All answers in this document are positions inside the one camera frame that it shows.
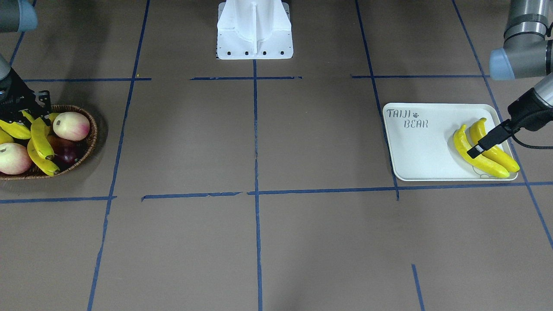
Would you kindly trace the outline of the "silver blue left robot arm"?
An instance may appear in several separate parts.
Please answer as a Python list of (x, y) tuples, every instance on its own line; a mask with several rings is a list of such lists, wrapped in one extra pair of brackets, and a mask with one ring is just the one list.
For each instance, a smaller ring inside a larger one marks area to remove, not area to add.
[(508, 106), (510, 118), (465, 152), (470, 159), (514, 138), (521, 129), (535, 132), (553, 120), (552, 23), (548, 8), (547, 0), (510, 2), (503, 47), (490, 53), (490, 77), (496, 81), (541, 77), (541, 81)]

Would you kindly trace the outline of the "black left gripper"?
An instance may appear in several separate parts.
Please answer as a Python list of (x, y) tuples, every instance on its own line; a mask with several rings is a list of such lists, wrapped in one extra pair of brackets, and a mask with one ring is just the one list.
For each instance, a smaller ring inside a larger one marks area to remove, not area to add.
[(471, 158), (476, 158), (492, 147), (503, 143), (522, 128), (535, 132), (553, 120), (552, 106), (534, 88), (512, 102), (508, 106), (508, 112), (510, 119), (490, 130), (467, 151)]

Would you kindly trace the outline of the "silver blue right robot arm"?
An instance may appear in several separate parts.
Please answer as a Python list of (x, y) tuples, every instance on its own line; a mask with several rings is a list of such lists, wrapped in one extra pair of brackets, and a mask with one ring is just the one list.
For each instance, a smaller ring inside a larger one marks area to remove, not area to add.
[[(37, 25), (36, 12), (28, 1), (0, 2), (1, 33), (22, 33), (34, 30)], [(45, 117), (52, 111), (49, 91), (31, 90), (4, 57), (0, 60), (0, 90), (2, 121), (22, 123), (26, 120), (23, 111), (29, 112), (33, 117)]]

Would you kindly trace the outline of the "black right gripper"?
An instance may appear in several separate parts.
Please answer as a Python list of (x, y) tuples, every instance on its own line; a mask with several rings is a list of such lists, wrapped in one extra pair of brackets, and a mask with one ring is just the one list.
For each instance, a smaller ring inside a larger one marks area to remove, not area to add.
[(0, 118), (5, 122), (21, 122), (22, 111), (33, 118), (45, 117), (51, 112), (50, 93), (47, 90), (35, 92), (11, 69), (1, 80)]

